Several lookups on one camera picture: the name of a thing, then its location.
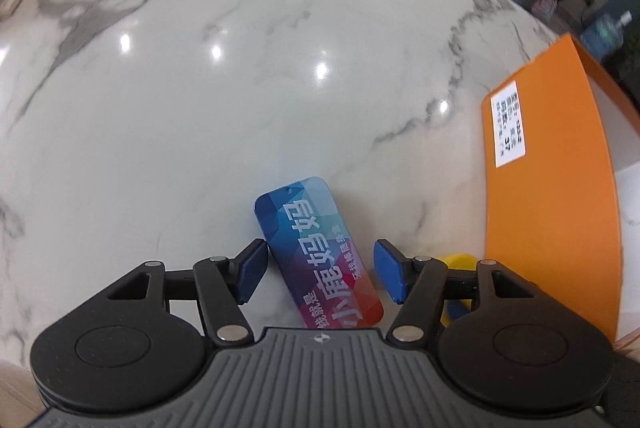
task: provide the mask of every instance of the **white bottle cap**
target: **white bottle cap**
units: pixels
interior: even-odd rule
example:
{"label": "white bottle cap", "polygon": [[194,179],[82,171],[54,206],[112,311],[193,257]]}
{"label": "white bottle cap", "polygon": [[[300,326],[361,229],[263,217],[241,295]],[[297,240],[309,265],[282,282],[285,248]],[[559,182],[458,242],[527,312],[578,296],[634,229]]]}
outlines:
{"label": "white bottle cap", "polygon": [[626,11],[620,17],[620,24],[622,24],[623,26],[626,26],[628,23],[631,22],[632,19],[633,19],[633,17],[631,16],[631,12],[630,11]]}

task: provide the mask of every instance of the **orange box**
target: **orange box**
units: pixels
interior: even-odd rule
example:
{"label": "orange box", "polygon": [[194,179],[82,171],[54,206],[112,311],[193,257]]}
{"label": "orange box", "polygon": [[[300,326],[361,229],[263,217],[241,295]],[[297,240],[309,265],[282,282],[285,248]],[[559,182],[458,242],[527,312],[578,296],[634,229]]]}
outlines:
{"label": "orange box", "polygon": [[[513,82],[516,96],[505,95]],[[570,35],[482,101],[485,256],[533,281],[613,342],[622,286],[620,212],[593,83],[640,135],[633,105]],[[505,157],[506,147],[513,150]]]}

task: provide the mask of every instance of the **beige surface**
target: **beige surface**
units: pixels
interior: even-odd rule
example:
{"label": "beige surface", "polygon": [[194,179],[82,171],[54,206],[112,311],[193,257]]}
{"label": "beige surface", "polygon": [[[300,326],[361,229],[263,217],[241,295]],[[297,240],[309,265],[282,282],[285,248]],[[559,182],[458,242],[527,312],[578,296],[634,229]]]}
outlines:
{"label": "beige surface", "polygon": [[31,373],[0,360],[0,427],[22,428],[43,411]]}

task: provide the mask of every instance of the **white label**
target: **white label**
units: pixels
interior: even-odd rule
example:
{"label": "white label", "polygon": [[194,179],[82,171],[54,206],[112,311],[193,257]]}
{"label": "white label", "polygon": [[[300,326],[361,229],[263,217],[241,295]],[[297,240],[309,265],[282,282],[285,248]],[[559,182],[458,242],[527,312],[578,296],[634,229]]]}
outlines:
{"label": "white label", "polygon": [[495,167],[511,163],[524,155],[524,129],[516,82],[491,97],[494,118]]}

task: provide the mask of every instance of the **ribbed surface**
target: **ribbed surface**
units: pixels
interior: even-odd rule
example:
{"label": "ribbed surface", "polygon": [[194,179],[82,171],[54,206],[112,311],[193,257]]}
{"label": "ribbed surface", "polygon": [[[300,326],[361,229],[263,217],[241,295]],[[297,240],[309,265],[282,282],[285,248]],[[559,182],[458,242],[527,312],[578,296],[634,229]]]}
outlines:
{"label": "ribbed surface", "polygon": [[253,347],[224,350],[190,391],[128,418],[49,411],[37,428],[336,428],[607,426],[591,412],[556,420],[484,411],[447,388],[422,353],[377,331],[270,329]]}

